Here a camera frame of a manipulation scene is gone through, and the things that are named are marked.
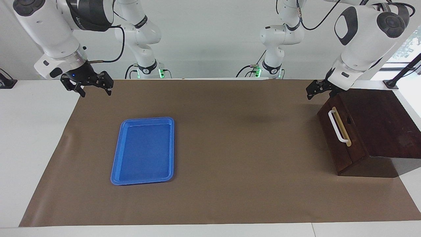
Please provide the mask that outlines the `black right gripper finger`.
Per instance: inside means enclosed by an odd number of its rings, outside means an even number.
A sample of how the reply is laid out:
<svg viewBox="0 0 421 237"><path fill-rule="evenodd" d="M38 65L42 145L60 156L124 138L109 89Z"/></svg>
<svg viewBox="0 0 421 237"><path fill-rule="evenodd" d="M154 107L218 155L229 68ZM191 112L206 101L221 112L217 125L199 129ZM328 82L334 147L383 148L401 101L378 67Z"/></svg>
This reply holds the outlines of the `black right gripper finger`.
<svg viewBox="0 0 421 237"><path fill-rule="evenodd" d="M104 89L108 96L111 96L114 81L108 72L102 71L96 74L96 87Z"/></svg>
<svg viewBox="0 0 421 237"><path fill-rule="evenodd" d="M86 96L86 92L83 90L79 83L73 84L69 78L62 78L62 84L66 90L74 91L83 98Z"/></svg>

